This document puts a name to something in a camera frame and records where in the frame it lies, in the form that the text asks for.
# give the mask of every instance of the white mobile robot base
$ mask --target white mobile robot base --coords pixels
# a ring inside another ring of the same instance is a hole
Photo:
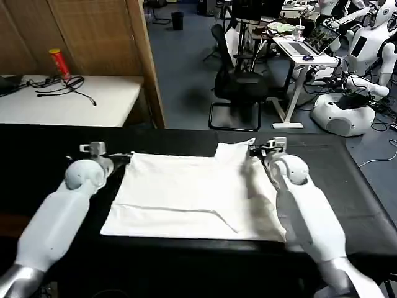
[[[369,106],[341,109],[335,102],[342,96],[340,93],[321,95],[310,113],[311,118],[322,129],[336,135],[352,137],[365,134],[372,125],[375,111]]]

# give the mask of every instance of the white cloth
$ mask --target white cloth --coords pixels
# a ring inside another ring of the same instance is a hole
[[[100,233],[285,241],[277,192],[249,142],[219,143],[214,157],[134,153]]]

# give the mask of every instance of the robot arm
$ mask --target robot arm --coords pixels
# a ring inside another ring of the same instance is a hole
[[[339,19],[338,20],[339,25],[340,24],[345,24],[347,22],[350,22],[351,20],[355,20],[358,17],[366,16],[369,13],[370,8],[368,6],[365,7],[365,4],[364,4],[363,1],[358,0],[356,2],[357,2],[357,4],[354,3],[354,1],[353,1],[353,3],[357,6],[357,8],[359,8],[359,10],[356,11],[356,12],[353,12],[352,14],[348,14],[347,16]]]
[[[354,74],[350,74],[346,80],[346,89],[354,90],[357,93],[369,93],[373,96],[374,101],[379,101],[389,94],[389,88],[373,84],[367,79],[359,78]]]
[[[277,137],[262,147],[264,164],[275,182],[277,201],[287,203],[287,216],[302,248],[318,264],[328,287],[315,297],[383,297],[381,290],[346,258],[345,234],[332,207],[309,175],[307,164],[285,152],[287,139]]]
[[[395,68],[397,53],[395,45],[388,42],[382,49],[382,66],[379,71],[379,85],[386,86]]]
[[[47,270],[69,250],[91,196],[105,186],[117,166],[127,162],[101,156],[103,142],[85,146],[90,148],[91,159],[69,166],[65,180],[43,201],[19,238],[14,265],[0,278],[0,298],[26,298],[37,290]]]

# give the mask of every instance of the wooden partition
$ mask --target wooden partition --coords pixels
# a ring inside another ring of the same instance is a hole
[[[0,73],[52,75],[48,50],[60,48],[74,75],[143,76],[165,128],[140,0],[0,0],[0,28]]]

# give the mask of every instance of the computer mouse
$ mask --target computer mouse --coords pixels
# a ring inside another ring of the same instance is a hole
[[[314,60],[314,58],[313,58],[313,56],[311,56],[311,55],[306,55],[306,56],[303,56],[303,60],[305,60],[305,61],[311,61],[311,60]]]

